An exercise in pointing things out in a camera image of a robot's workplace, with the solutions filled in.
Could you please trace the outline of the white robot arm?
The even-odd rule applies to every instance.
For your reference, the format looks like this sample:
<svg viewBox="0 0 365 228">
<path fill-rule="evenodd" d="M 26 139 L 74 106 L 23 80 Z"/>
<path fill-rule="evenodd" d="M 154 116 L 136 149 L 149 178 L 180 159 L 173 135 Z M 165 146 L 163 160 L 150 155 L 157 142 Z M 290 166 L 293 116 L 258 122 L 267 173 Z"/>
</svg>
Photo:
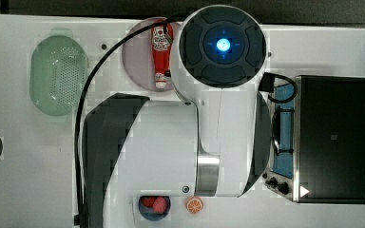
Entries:
<svg viewBox="0 0 365 228">
<path fill-rule="evenodd" d="M 269 112 L 259 23 L 225 5 L 189 15 L 169 57 L 175 101 L 116 93 L 75 135 L 84 160 L 81 228 L 135 228 L 146 196 L 239 197 L 263 170 Z"/>
</svg>

